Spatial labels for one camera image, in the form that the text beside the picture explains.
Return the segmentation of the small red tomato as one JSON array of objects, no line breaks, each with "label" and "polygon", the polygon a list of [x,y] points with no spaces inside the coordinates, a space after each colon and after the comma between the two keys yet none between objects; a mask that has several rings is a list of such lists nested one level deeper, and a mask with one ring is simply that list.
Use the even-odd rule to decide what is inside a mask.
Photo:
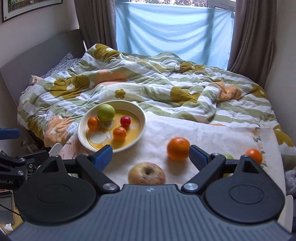
[{"label": "small red tomato", "polygon": [[129,116],[123,116],[123,117],[121,117],[120,124],[121,124],[122,127],[128,128],[130,126],[130,124],[131,124],[130,117]]}]

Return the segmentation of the large brownish apple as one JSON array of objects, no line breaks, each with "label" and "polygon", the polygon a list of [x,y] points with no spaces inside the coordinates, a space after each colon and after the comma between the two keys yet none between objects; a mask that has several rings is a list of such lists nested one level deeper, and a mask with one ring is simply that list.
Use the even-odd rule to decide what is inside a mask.
[{"label": "large brownish apple", "polygon": [[156,164],[142,162],[136,164],[128,173],[128,183],[136,185],[162,185],[166,182],[164,171]]}]

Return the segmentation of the small orange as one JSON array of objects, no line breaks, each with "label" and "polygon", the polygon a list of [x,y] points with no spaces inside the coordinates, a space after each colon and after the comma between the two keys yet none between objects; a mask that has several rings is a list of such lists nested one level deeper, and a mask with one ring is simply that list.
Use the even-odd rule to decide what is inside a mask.
[{"label": "small orange", "polygon": [[257,149],[249,149],[245,152],[246,155],[250,156],[258,165],[261,165],[263,157],[262,153]]}]

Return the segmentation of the small green apple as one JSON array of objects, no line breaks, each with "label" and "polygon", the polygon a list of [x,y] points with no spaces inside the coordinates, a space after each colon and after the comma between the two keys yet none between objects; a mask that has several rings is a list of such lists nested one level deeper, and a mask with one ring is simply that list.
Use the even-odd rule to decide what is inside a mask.
[{"label": "small green apple", "polygon": [[110,104],[101,104],[98,107],[97,117],[102,122],[107,122],[113,120],[115,116],[115,109]]}]

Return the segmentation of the small orange mandarin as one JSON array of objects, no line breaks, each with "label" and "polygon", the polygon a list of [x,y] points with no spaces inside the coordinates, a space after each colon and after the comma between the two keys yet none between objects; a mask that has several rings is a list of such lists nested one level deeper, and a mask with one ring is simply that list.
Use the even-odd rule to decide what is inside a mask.
[{"label": "small orange mandarin", "polygon": [[100,126],[100,120],[96,117],[90,117],[87,121],[87,126],[91,131],[97,131]]}]

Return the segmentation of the framed wall picture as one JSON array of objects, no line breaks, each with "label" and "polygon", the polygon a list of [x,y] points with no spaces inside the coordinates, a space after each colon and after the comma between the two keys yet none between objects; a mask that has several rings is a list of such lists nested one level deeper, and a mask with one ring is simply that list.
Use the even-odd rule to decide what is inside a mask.
[{"label": "framed wall picture", "polygon": [[5,0],[1,2],[2,22],[39,8],[62,3],[62,0]]}]

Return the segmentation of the white embossed cloth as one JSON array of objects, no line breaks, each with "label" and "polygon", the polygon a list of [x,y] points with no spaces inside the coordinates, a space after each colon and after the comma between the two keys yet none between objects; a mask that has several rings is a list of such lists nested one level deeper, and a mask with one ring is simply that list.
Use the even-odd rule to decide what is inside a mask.
[{"label": "white embossed cloth", "polygon": [[155,163],[166,175],[166,183],[181,187],[197,174],[190,160],[175,162],[168,158],[167,144],[183,137],[205,152],[231,155],[239,159],[249,149],[262,151],[262,169],[285,192],[285,174],[279,145],[272,128],[213,126],[189,120],[146,114],[147,127],[132,147],[113,154],[104,174],[119,186],[128,183],[130,169],[141,162]]}]

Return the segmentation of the grey patterned pillow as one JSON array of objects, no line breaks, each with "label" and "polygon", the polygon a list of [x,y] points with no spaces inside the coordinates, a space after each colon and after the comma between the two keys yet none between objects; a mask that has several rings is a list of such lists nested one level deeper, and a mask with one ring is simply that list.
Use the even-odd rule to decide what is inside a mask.
[{"label": "grey patterned pillow", "polygon": [[74,58],[71,52],[68,52],[61,60],[60,62],[50,69],[45,75],[42,76],[42,78],[47,78],[53,74],[57,74],[60,71],[66,70],[67,68],[72,67],[75,65],[80,58]]}]

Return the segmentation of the light blue window sheet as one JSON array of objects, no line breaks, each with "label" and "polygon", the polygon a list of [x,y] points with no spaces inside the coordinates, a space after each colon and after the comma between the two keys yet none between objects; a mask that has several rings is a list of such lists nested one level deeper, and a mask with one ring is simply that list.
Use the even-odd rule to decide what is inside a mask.
[{"label": "light blue window sheet", "polygon": [[171,52],[185,61],[227,69],[234,28],[230,10],[116,1],[115,14],[121,52]]}]

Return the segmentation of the brown right curtain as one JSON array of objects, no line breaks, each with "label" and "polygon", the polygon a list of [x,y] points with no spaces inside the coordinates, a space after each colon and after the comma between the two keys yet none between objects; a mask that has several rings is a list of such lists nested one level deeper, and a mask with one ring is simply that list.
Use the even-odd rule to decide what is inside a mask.
[{"label": "brown right curtain", "polygon": [[265,86],[273,61],[277,1],[237,1],[227,70]]}]

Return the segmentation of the grey bed headboard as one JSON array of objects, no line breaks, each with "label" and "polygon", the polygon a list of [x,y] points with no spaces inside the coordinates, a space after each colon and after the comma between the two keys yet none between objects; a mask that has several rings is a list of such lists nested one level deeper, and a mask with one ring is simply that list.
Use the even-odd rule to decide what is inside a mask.
[{"label": "grey bed headboard", "polygon": [[79,29],[52,37],[19,54],[1,67],[2,79],[15,106],[18,105],[21,92],[28,86],[29,78],[32,75],[46,74],[69,52],[74,58],[81,58],[85,53]]}]

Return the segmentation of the brown left curtain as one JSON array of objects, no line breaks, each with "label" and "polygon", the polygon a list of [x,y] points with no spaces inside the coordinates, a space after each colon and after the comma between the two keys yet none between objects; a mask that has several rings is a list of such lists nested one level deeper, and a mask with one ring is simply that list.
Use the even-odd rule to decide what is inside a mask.
[{"label": "brown left curtain", "polygon": [[100,43],[117,49],[114,0],[74,0],[80,32],[89,49]]}]

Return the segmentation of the brown curtain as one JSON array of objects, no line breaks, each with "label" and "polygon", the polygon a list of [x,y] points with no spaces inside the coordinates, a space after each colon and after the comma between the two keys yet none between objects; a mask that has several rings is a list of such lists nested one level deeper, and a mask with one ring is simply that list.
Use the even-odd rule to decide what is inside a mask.
[{"label": "brown curtain", "polygon": [[227,70],[265,86],[273,61],[277,1],[237,1]]},{"label": "brown curtain", "polygon": [[80,32],[89,49],[100,43],[117,49],[114,0],[74,0]]}]

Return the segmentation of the green striped floral duvet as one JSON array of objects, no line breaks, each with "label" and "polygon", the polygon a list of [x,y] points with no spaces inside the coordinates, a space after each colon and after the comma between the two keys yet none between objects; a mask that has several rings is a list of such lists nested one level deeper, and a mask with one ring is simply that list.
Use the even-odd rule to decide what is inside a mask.
[{"label": "green striped floral duvet", "polygon": [[134,101],[156,115],[210,125],[272,128],[281,153],[295,154],[261,86],[170,52],[145,56],[95,44],[72,67],[34,77],[18,101],[17,118],[47,147],[66,144],[83,114],[110,100]]}]

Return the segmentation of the large orange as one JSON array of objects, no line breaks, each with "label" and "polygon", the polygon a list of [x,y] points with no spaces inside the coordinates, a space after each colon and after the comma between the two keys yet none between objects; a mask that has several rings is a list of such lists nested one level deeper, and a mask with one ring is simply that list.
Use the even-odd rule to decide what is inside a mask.
[{"label": "large orange", "polygon": [[166,148],[168,156],[177,162],[183,162],[189,157],[190,142],[183,137],[172,138]]}]

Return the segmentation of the cream yellow bear bowl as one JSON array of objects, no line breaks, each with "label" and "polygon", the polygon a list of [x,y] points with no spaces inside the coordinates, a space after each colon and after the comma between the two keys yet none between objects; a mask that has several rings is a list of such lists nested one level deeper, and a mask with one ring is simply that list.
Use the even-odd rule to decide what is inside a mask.
[{"label": "cream yellow bear bowl", "polygon": [[[82,117],[77,135],[81,144],[88,150],[96,152],[105,145],[111,145],[115,153],[124,151],[135,145],[145,132],[147,118],[145,112],[135,103],[124,100],[112,100],[105,102],[115,109],[113,120],[102,122],[97,131],[91,131],[87,126],[90,117],[97,117],[97,111],[100,104],[88,110]],[[125,128],[127,135],[124,141],[117,141],[113,138],[113,130],[121,127],[120,119],[123,116],[129,116],[131,124]]]}]

